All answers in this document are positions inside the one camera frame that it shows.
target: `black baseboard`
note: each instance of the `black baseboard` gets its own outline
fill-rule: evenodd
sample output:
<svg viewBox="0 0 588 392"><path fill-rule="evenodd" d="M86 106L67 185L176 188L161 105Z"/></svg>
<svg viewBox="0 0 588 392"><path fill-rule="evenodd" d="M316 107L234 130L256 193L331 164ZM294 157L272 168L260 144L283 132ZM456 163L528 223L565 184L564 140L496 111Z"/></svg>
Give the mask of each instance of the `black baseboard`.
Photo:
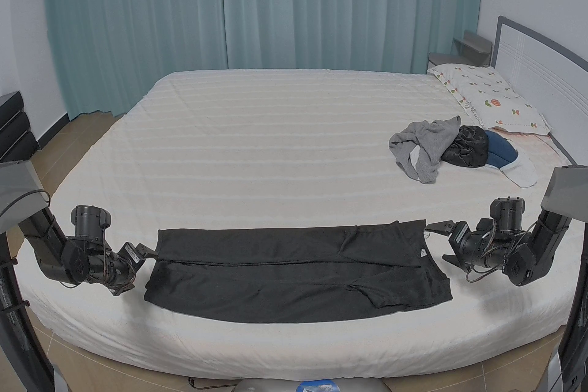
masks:
<svg viewBox="0 0 588 392"><path fill-rule="evenodd" d="M54 138L57 135L57 133L65 127L65 124L69 122L70 118L67 114L60 117L58 121L53 126L51 126L45 134L43 134L39 138L39 140L37 141L39 143L39 148L42 149L43 147L45 147L49 143L49 140Z"/></svg>

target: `floral pillow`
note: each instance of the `floral pillow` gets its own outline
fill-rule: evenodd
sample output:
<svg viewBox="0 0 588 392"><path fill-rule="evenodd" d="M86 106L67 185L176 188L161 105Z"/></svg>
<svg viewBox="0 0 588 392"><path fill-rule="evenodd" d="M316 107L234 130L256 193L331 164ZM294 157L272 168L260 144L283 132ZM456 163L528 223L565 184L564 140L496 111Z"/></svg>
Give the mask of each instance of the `floral pillow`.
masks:
<svg viewBox="0 0 588 392"><path fill-rule="evenodd" d="M495 127L540 136L550 131L543 116L493 67L443 64L428 72L445 85L466 114L484 129Z"/></svg>

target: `mattress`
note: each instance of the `mattress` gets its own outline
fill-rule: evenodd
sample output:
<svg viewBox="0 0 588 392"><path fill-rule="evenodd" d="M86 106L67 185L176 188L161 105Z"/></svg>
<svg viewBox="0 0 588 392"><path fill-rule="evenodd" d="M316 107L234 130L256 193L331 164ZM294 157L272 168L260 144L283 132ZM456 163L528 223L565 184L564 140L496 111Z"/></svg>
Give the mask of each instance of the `mattress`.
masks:
<svg viewBox="0 0 588 392"><path fill-rule="evenodd" d="M462 114L426 75L332 70L173 73L101 138L70 172L51 209L67 235L70 211L112 214L107 241L155 247L160 228L310 227L447 219L477 223L496 197L540 211L554 166L549 142L513 136L537 168L521 189L492 168L441 165L437 182L410 180L388 149L411 121ZM466 366L554 332L571 307L582 246L573 223L549 274L524 287L500 273L468 284L441 256L453 300L376 318L307 324L244 324L182 315L143 300L153 268L113 297L100 285L66 289L37 268L24 244L15 267L40 321L102 356L173 374L219 379L313 380L424 374Z"/></svg>

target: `gray cloth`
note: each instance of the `gray cloth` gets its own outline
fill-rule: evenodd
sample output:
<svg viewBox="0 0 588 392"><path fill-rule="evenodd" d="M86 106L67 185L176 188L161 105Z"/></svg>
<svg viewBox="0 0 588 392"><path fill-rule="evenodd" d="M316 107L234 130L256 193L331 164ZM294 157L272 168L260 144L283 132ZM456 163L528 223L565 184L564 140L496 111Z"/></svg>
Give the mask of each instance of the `gray cloth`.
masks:
<svg viewBox="0 0 588 392"><path fill-rule="evenodd" d="M396 163L413 180L434 183L437 169L441 165L441 155L458 136L462 119L459 116L446 121L436 119L410 123L408 127L390 138L388 146L396 157ZM420 146L419 159L413 167L410 153Z"/></svg>

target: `beige floor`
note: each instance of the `beige floor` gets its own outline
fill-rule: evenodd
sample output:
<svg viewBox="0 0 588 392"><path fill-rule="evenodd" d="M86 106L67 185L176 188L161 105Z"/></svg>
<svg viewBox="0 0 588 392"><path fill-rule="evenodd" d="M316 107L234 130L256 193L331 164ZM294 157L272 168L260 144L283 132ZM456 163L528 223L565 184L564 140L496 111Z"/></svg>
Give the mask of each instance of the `beige floor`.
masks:
<svg viewBox="0 0 588 392"><path fill-rule="evenodd" d="M79 116L63 128L43 150L31 159L43 186L51 194L88 149L116 121L107 113ZM23 237L18 229L8 233L11 252L16 254ZM72 392L169 392L194 390L187 378L157 373L112 361L68 344L46 329L34 316L31 319L40 343L49 359L57 364ZM508 392L518 389L530 392L557 345L563 328L552 335L497 357L444 373L386 379L393 392ZM22 391L24 388L12 371L4 353L0 352L0 389ZM227 381L201 379L197 387L222 386ZM232 387L214 388L228 392Z"/></svg>

